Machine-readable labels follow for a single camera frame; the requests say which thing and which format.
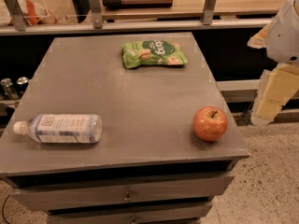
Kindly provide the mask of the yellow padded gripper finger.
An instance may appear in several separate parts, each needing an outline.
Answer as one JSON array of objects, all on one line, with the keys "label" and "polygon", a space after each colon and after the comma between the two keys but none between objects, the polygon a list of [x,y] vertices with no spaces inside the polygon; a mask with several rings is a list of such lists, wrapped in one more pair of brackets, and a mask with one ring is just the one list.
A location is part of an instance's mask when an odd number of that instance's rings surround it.
[{"label": "yellow padded gripper finger", "polygon": [[267,45],[266,39],[269,26],[265,25],[257,34],[252,36],[248,41],[248,46],[254,49],[262,49]]},{"label": "yellow padded gripper finger", "polygon": [[264,70],[253,103],[250,121],[267,125],[299,91],[299,66],[279,63],[272,71]]}]

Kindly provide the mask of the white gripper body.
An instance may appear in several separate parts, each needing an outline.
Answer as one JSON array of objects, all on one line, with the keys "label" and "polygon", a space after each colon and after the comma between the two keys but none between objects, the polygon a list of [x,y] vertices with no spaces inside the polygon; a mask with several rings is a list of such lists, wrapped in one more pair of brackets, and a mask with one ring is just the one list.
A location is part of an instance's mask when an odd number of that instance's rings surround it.
[{"label": "white gripper body", "polygon": [[299,0],[287,0],[269,25],[266,43],[270,59],[299,64]]}]

